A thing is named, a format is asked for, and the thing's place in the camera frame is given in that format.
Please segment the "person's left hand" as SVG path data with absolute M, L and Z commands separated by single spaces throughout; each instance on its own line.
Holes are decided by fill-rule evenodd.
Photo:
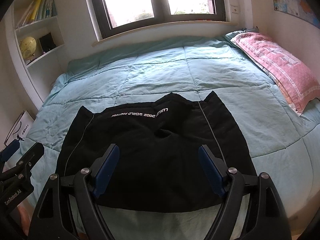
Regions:
M 28 211 L 22 204 L 18 205 L 17 208 L 21 217 L 22 230 L 28 236 L 29 228 L 30 228 L 30 218 L 29 218 Z

